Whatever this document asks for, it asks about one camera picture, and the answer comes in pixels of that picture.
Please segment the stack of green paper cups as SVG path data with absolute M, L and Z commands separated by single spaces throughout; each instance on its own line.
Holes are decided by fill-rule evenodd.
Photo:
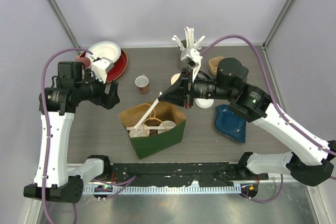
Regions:
M 173 85 L 179 79 L 180 75 L 180 73 L 177 73 L 171 77 L 171 85 Z

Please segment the straw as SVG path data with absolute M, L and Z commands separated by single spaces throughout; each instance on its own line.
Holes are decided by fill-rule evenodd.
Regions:
M 156 105 L 159 103 L 159 97 L 162 95 L 162 92 L 159 93 L 157 99 L 152 103 L 152 105 L 148 108 L 148 110 L 145 112 L 145 114 L 141 117 L 141 119 L 138 121 L 138 123 L 134 126 L 134 128 L 137 130 L 138 127 L 147 119 L 148 115 L 151 114 L 151 112 L 154 110 Z
M 143 125 L 142 127 L 135 127 L 135 126 L 132 126 L 132 127 L 127 127 L 126 128 L 128 131 L 130 130 L 140 130 L 140 129 L 143 129 L 143 130 L 164 130 L 164 129 L 167 129 L 166 127 L 164 126 L 147 126 L 147 125 Z

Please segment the stack of white lids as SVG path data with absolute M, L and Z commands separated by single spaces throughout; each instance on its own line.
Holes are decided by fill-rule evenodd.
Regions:
M 213 106 L 214 100 L 213 99 L 195 99 L 195 103 L 198 107 L 202 109 L 209 109 Z

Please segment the white cup lid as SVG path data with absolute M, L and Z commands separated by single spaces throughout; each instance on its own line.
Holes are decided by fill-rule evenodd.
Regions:
M 138 128 L 134 130 L 129 131 L 129 137 L 135 138 L 135 137 L 147 137 L 150 135 L 150 130 L 146 128 Z
M 160 125 L 159 125 L 159 129 L 157 131 L 158 134 L 167 132 L 169 130 L 171 130 L 172 128 L 176 127 L 176 123 L 173 121 L 163 121 Z

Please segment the green paper bag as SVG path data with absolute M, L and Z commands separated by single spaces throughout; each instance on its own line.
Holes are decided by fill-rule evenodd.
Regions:
M 119 113 L 125 129 L 135 126 L 151 105 L 152 102 L 142 103 Z M 158 134 L 158 130 L 150 130 L 150 135 L 147 137 L 129 137 L 138 159 L 149 157 L 182 141 L 186 116 L 176 106 L 169 103 L 159 102 L 140 127 L 143 125 L 159 126 L 163 121 L 168 120 L 175 122 L 176 127 L 161 134 Z

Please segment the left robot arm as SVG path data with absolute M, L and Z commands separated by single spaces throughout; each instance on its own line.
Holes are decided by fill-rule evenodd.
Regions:
M 39 106 L 43 128 L 40 159 L 33 183 L 24 187 L 25 197 L 75 204 L 86 184 L 111 177 L 110 160 L 105 155 L 90 155 L 79 167 L 67 170 L 69 134 L 79 103 L 90 101 L 109 110 L 120 102 L 118 82 L 112 81 L 106 93 L 106 83 L 97 73 L 82 62 L 58 63 L 56 86 L 45 88 L 39 96 L 40 102 L 46 102 Z

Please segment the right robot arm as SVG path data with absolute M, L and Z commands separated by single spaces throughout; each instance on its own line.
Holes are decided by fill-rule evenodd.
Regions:
M 242 179 L 274 173 L 290 175 L 308 186 L 330 179 L 335 141 L 322 140 L 296 124 L 272 102 L 268 93 L 247 83 L 247 76 L 248 69 L 235 58 L 221 60 L 214 79 L 195 78 L 183 69 L 159 101 L 190 108 L 198 98 L 226 100 L 237 117 L 269 132 L 290 149 L 287 153 L 267 155 L 245 152 L 237 166 Z

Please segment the red round tray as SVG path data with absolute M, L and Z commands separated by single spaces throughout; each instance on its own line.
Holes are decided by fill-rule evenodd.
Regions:
M 81 55 L 76 56 L 75 61 L 78 61 L 78 59 L 81 59 L 81 58 L 88 58 L 89 60 L 92 60 L 89 57 L 89 55 L 90 54 L 88 54 L 86 52 L 83 52 Z M 127 54 L 125 53 L 124 50 L 121 50 L 121 55 L 120 55 L 119 59 L 115 63 L 113 63 L 113 68 L 111 70 L 109 70 L 109 72 L 106 74 L 105 83 L 110 83 L 113 80 L 119 79 L 123 75 L 123 73 L 125 72 L 127 66 L 128 66 L 128 56 L 127 56 Z M 95 80 L 99 80 L 101 82 L 101 80 L 98 79 L 98 77 L 100 77 L 100 76 L 98 75 L 98 77 L 97 77 L 95 72 L 93 72 L 93 74 L 91 74 L 91 75 L 92 75 L 92 77 L 95 77 Z

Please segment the grey straw holder cup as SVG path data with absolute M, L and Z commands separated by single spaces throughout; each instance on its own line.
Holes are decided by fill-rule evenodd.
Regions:
M 187 67 L 186 59 L 190 51 L 186 45 L 186 39 L 182 40 L 181 42 L 184 48 L 179 47 L 180 52 L 178 53 L 178 64 L 177 65 L 180 70 Z

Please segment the floral pink tumbler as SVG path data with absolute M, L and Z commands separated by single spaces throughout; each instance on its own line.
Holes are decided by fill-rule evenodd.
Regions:
M 75 74 L 79 75 L 80 73 L 85 73 L 90 66 L 91 61 L 89 58 L 80 57 L 75 60 L 74 71 Z

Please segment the cardboard cup carrier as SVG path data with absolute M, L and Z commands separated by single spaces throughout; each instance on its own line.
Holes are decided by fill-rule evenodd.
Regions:
M 224 59 L 224 57 L 218 56 L 218 57 L 213 57 L 208 61 L 208 69 L 209 69 L 209 71 L 211 72 L 212 75 L 214 75 L 214 76 L 216 75 L 218 64 L 223 59 Z

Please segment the white paper plate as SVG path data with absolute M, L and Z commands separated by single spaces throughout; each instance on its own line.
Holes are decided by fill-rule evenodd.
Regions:
M 92 57 L 94 60 L 107 58 L 113 63 L 117 62 L 121 56 L 121 48 L 118 44 L 112 41 L 100 41 L 88 48 L 92 55 L 89 54 L 89 57 Z

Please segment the blue leaf-shaped dish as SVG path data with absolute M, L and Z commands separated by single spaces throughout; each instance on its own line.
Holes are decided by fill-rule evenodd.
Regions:
M 215 107 L 216 115 L 214 120 L 215 128 L 223 135 L 231 138 L 233 141 L 246 143 L 246 120 L 236 116 L 229 105 L 218 105 Z

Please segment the white wrapped straws bundle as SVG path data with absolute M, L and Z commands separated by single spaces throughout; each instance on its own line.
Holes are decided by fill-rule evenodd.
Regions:
M 180 52 L 182 52 L 186 48 L 201 49 L 201 42 L 205 39 L 203 35 L 197 41 L 194 38 L 194 28 L 184 27 L 185 32 L 185 43 L 183 43 L 177 35 L 173 35 L 172 40 L 177 43 Z

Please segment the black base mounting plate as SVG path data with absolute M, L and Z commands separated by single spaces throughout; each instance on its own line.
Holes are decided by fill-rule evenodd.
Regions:
M 137 187 L 188 187 L 198 181 L 201 187 L 231 186 L 241 180 L 267 180 L 267 173 L 254 175 L 238 164 L 229 162 L 204 163 L 114 163 L 109 172 L 97 176 L 94 182 L 125 183 L 134 178 Z

